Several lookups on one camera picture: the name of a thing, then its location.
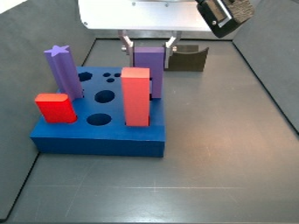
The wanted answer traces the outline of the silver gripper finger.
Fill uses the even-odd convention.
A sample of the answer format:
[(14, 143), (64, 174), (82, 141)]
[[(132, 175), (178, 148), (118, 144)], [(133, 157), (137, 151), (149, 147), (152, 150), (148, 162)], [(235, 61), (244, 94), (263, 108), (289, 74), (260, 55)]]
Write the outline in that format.
[(169, 65), (169, 58), (173, 54), (173, 47), (180, 41), (181, 35), (182, 35), (181, 31), (172, 31), (172, 36), (169, 37), (168, 41), (164, 43), (164, 67), (168, 67)]
[(132, 66), (134, 64), (134, 60), (133, 60), (134, 43), (126, 35), (126, 30), (118, 30), (117, 36), (122, 43), (122, 50), (125, 51), (125, 55), (129, 58), (129, 66)]

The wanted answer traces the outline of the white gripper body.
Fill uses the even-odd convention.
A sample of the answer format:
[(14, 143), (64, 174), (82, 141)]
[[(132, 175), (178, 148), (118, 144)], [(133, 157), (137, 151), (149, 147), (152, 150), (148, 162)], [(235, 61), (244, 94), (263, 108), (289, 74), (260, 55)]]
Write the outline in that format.
[(78, 15), (92, 30), (211, 30), (194, 1), (78, 0)]

